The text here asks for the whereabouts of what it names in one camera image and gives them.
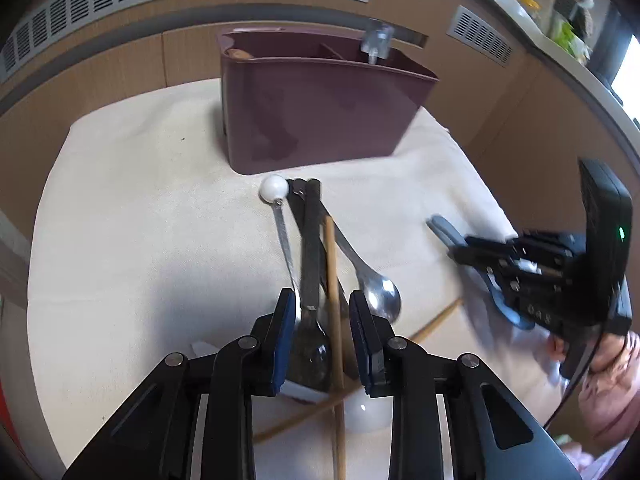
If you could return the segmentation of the person's right hand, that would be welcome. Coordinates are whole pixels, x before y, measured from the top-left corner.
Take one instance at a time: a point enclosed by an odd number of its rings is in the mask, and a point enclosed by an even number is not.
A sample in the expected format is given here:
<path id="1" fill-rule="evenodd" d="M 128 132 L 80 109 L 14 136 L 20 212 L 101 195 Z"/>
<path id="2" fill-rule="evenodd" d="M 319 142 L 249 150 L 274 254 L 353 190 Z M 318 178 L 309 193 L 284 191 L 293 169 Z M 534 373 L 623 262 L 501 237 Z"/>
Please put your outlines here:
<path id="1" fill-rule="evenodd" d="M 639 335 L 606 334 L 600 340 L 578 396 L 590 438 L 612 448 L 639 425 Z"/>

